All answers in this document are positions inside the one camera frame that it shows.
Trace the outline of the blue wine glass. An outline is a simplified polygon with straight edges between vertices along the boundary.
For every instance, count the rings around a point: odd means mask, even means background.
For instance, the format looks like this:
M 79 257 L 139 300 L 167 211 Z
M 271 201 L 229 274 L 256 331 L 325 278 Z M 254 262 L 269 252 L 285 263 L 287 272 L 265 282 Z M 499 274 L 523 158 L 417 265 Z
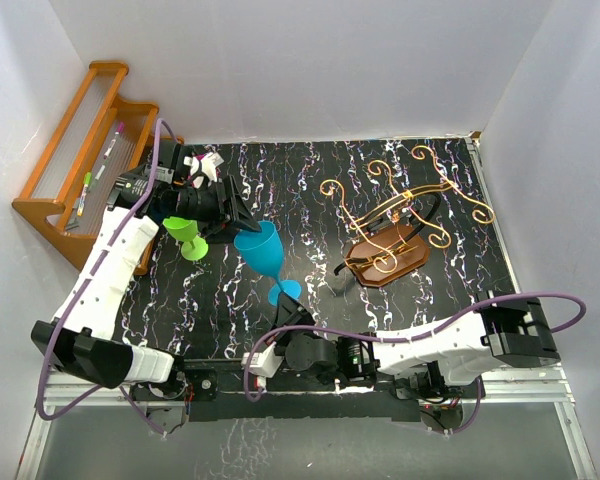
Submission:
M 280 279 L 284 248 L 276 225 L 270 221 L 260 221 L 259 226 L 259 232 L 239 232 L 234 239 L 234 247 L 253 271 L 273 279 L 274 285 L 267 295 L 272 306 L 278 304 L 280 293 L 298 300 L 302 293 L 301 285 L 295 280 Z

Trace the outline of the green wine glass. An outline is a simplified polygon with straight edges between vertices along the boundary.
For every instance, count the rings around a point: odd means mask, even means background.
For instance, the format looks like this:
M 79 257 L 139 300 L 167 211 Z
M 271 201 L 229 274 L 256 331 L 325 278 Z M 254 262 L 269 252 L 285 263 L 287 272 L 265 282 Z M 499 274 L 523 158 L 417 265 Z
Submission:
M 198 223 L 195 220 L 168 217 L 163 220 L 163 226 L 169 235 L 181 244 L 180 253 L 186 260 L 195 262 L 207 255 L 208 244 L 200 236 Z

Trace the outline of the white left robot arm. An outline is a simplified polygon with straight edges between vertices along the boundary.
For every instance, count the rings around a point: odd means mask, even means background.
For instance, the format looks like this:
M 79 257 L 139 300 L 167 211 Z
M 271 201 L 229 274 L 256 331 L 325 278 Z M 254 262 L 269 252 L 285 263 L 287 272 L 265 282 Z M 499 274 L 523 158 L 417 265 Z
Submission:
M 70 295 L 31 339 L 47 367 L 113 389 L 151 383 L 166 399 L 180 396 L 187 376 L 174 355 L 114 340 L 119 307 L 134 271 L 163 220 L 196 221 L 202 239 L 230 243 L 259 227 L 233 176 L 219 177 L 222 157 L 163 140 L 148 163 L 120 174 L 111 188 L 100 231 Z

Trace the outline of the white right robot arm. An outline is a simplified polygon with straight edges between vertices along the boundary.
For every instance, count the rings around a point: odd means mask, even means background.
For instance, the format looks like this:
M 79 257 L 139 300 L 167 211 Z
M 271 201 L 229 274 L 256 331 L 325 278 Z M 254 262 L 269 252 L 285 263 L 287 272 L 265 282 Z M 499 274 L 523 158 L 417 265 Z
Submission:
M 319 327 L 290 297 L 278 310 L 289 322 L 258 339 L 241 360 L 243 389 L 255 402 L 281 367 L 325 384 L 379 389 L 389 380 L 424 398 L 446 397 L 507 365 L 560 362 L 542 295 L 488 292 L 458 313 L 395 331 L 353 333 Z

